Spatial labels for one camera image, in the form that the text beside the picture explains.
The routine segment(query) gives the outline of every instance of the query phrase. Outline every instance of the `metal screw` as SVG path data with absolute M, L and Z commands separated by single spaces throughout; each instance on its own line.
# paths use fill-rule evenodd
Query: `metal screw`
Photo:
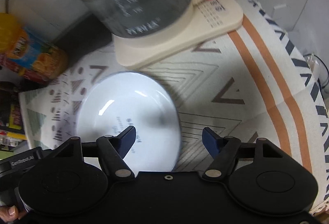
M 205 173 L 209 178 L 218 178 L 221 176 L 222 172 L 217 169 L 207 170 Z
M 131 171 L 127 169 L 119 169 L 116 171 L 116 176 L 120 178 L 126 178 L 131 175 Z
M 166 176 L 164 176 L 164 179 L 165 180 L 173 180 L 174 177 L 173 176 L 170 176 L 170 175 L 166 175 Z

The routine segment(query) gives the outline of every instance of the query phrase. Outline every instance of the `triangle pattern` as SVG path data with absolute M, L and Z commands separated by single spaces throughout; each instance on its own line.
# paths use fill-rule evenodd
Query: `triangle pattern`
M 163 82 L 161 85 L 172 97 L 175 106 L 181 107 L 198 89 L 201 82 L 206 81 L 219 68 L 218 65 L 199 62 L 159 62 L 155 65 L 143 68 L 143 73 L 151 77 L 179 78 L 179 82 Z
M 30 109 L 27 109 L 27 115 L 29 117 L 32 134 L 35 136 L 37 132 L 39 132 L 47 116 Z
M 171 90 L 177 89 L 182 86 L 186 78 L 184 75 L 154 75 L 153 78 L 159 82 L 164 88 L 170 88 Z
M 324 128 L 322 132 L 322 137 L 323 137 L 328 129 L 328 123 L 320 123 L 320 126 Z
M 90 65 L 89 66 L 90 69 L 98 69 L 98 72 L 94 75 L 94 77 L 92 78 L 92 84 L 94 84 L 96 82 L 96 80 L 98 79 L 98 77 L 109 67 L 105 66 L 105 65 Z
M 51 119 L 53 121 L 60 121 L 60 109 L 58 109 L 55 113 L 55 115 L 53 116 L 53 118 Z
M 306 81 L 305 81 L 305 87 L 306 87 L 307 84 L 310 82 L 312 75 L 311 74 L 300 74 L 300 76 L 306 78 Z
M 217 52 L 221 53 L 220 49 L 216 46 L 216 41 L 209 41 L 209 42 L 201 42 L 198 46 L 193 49 L 192 52 Z
M 75 115 L 80 108 L 82 101 L 73 101 L 73 114 Z
M 240 98 L 238 87 L 234 84 L 234 78 L 231 78 L 220 92 L 213 99 L 213 103 L 227 103 L 227 104 L 244 104 L 244 100 Z
M 76 92 L 76 90 L 79 88 L 79 86 L 80 86 L 84 81 L 85 81 L 84 79 L 71 81 L 72 94 L 74 94 L 74 93 Z
M 59 130 L 57 130 L 55 136 L 53 137 L 54 140 L 58 140 L 58 141 L 63 141 L 63 135 L 62 135 L 62 131 L 61 128 Z
M 33 98 L 35 98 L 42 89 L 37 89 L 37 90 L 33 90 L 33 91 L 29 91 L 29 92 L 25 92 L 25 100 L 26 100 L 26 104 L 29 104 Z
M 280 38 L 280 41 L 282 41 L 282 39 L 283 39 L 284 36 L 285 36 L 284 31 L 281 31 L 281 30 L 275 30 L 274 32 L 278 35 L 278 37 Z

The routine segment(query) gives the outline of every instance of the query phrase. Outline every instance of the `geometric pattern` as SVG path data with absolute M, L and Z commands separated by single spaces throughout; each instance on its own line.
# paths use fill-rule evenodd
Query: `geometric pattern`
M 81 105 L 82 101 L 73 101 L 73 114 L 75 115 Z
M 218 53 L 221 53 L 220 49 L 219 48 L 203 48 L 204 45 L 206 44 L 217 44 L 216 41 L 211 41 L 211 42 L 208 42 L 208 41 L 204 41 L 204 42 L 201 42 L 198 44 L 198 46 L 192 50 L 192 52 L 218 52 Z
M 216 95 L 216 97 L 213 99 L 213 103 L 228 103 L 228 104 L 244 104 L 243 99 L 236 99 L 236 98 L 223 98 L 223 95 L 225 95 L 229 89 L 232 87 L 234 83 L 234 78 L 231 78 L 226 85 L 222 88 L 222 90 Z M 236 93 L 239 92 L 239 89 L 235 88 L 232 93 L 233 95 L 236 95 Z
M 78 89 L 78 87 L 79 87 L 84 81 L 85 81 L 84 79 L 71 81 L 72 94 L 75 93 L 75 91 Z
M 35 136 L 37 132 L 39 132 L 47 116 L 30 109 L 27 109 L 27 114 L 29 116 L 32 134 Z
M 201 62 L 158 62 L 141 72 L 159 82 L 179 108 L 218 68 Z
M 92 84 L 94 84 L 97 80 L 97 78 L 109 67 L 105 65 L 90 65 L 90 69 L 98 69 L 99 71 L 94 75 L 92 79 Z
M 61 90 L 57 91 L 54 98 L 51 100 L 51 103 L 59 103 L 61 101 Z
M 26 104 L 29 104 L 30 101 L 32 101 L 32 99 L 34 97 L 36 97 L 41 91 L 42 91 L 42 89 L 41 88 L 38 88 L 36 90 L 30 91 L 30 92 L 26 92 L 25 93 Z
M 272 26 L 273 29 L 278 29 L 278 28 L 281 29 L 277 25 L 277 23 L 275 23 L 273 20 L 271 20 L 270 16 L 267 15 L 262 9 L 259 9 L 259 13 L 268 21 L 268 23 L 270 23 L 270 25 Z M 285 34 L 284 36 L 280 35 L 279 38 L 282 42 L 283 47 L 285 47 L 287 53 L 289 54 L 289 56 L 292 56 L 295 46 L 286 36 L 287 36 L 287 34 Z M 321 92 L 319 91 L 319 87 L 318 87 L 317 83 L 314 82 L 314 80 L 312 79 L 311 69 L 309 68 L 307 62 L 302 58 L 303 58 L 302 56 L 300 58 L 292 57 L 291 60 L 292 60 L 293 64 L 295 65 L 295 67 L 297 68 L 297 70 L 300 72 L 300 76 L 302 78 L 306 78 L 305 87 L 310 91 L 310 95 L 315 103 L 315 108 L 316 108 L 317 113 L 320 118 L 319 125 L 321 127 L 325 128 L 322 133 L 322 136 L 325 136 L 325 142 L 324 142 L 323 148 L 324 148 L 324 152 L 326 152 L 328 150 L 328 146 L 329 146 L 329 132 L 327 134 L 325 134 L 327 132 L 327 127 L 328 127 L 328 120 L 327 120 L 328 113 L 327 113 L 325 107 L 323 106 L 323 99 L 321 96 Z M 329 164 L 329 154 L 325 155 L 324 159 L 325 159 L 325 162 Z M 324 201 L 329 198 L 328 191 L 329 191 L 329 184 L 327 186 L 327 194 L 325 195 L 325 197 L 323 199 Z
M 55 136 L 53 137 L 53 139 L 58 140 L 58 141 L 63 141 L 61 128 L 59 130 L 57 130 L 57 132 L 56 132 Z
M 182 151 L 175 171 L 204 171 L 212 157 L 202 143 L 202 130 L 211 128 L 221 137 L 231 133 L 241 120 L 201 116 L 179 112 L 182 128 Z
M 55 115 L 53 116 L 53 118 L 51 119 L 53 121 L 60 121 L 60 109 L 58 109 L 55 113 Z

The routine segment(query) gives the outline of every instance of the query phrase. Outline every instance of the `gray surface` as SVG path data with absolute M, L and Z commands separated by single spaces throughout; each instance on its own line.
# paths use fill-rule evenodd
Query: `gray surface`
M 54 44 L 66 51 L 71 67 L 84 55 L 106 46 L 111 41 L 111 32 L 96 16 L 88 14 L 61 34 Z
M 14 149 L 13 149 L 13 152 L 14 154 L 20 154 L 22 152 L 25 152 L 29 149 L 29 146 L 27 144 L 27 141 L 24 140 L 22 141 L 18 146 L 16 146 Z

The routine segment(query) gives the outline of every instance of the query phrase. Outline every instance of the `orange bottle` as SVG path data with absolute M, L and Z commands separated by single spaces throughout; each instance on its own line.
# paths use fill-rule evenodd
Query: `orange bottle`
M 0 13 L 0 65 L 42 84 L 64 72 L 67 55 L 22 28 L 14 16 Z

